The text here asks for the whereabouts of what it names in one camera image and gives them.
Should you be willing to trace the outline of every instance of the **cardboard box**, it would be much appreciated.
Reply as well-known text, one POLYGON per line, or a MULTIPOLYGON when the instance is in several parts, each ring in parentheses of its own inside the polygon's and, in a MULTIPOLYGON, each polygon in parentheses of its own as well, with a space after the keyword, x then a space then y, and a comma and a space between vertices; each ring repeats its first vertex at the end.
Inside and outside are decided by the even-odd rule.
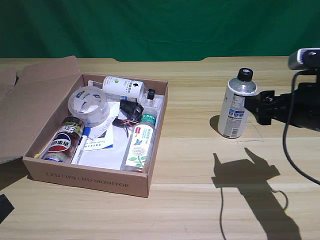
POLYGON ((23 157, 36 181, 148 197, 168 99, 166 81, 143 81, 164 95, 162 113, 147 173, 66 164, 33 158, 70 115, 69 96, 89 80, 102 83, 105 75, 81 74, 74 56, 27 66, 13 90, 0 102, 0 162, 23 157))
POLYGON ((17 70, 10 67, 0 72, 0 102, 14 88, 17 80, 17 70))

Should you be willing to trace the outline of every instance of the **green backdrop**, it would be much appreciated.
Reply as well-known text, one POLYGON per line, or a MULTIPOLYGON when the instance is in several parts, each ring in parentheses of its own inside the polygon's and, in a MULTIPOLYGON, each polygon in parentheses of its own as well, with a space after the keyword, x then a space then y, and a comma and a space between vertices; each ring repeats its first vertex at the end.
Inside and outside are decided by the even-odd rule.
POLYGON ((0 57, 189 61, 320 47, 320 0, 0 0, 0 57))

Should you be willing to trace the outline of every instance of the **bottle cap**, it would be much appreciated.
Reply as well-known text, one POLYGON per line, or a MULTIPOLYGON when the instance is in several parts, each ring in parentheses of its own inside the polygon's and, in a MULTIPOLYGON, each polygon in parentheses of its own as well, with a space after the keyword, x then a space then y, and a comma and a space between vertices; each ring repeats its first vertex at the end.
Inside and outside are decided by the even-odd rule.
POLYGON ((243 82, 250 82, 253 75, 254 71, 252 71, 250 68, 244 67, 239 70, 237 78, 243 82))
POLYGON ((149 88, 146 94, 147 99, 153 100, 155 98, 156 90, 149 88))

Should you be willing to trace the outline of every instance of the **packing tape roll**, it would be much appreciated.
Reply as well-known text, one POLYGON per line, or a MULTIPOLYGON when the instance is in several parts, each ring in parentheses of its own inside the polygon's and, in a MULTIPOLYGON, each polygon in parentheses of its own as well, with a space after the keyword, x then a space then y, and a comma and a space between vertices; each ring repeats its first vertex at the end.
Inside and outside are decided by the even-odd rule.
POLYGON ((109 115, 106 94, 96 86, 85 86, 76 90, 68 100, 70 113, 81 119, 86 127, 103 123, 109 115))

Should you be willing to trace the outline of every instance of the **marker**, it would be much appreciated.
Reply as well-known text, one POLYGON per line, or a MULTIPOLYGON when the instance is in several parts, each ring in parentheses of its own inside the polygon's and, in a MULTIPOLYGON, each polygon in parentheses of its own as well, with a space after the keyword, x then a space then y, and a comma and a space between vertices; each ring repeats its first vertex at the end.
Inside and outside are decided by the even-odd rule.
POLYGON ((73 155, 71 164, 78 164, 79 163, 79 160, 81 158, 82 152, 84 151, 88 136, 90 134, 90 129, 91 128, 88 126, 84 127, 80 143, 79 143, 78 147, 76 148, 76 151, 73 155))

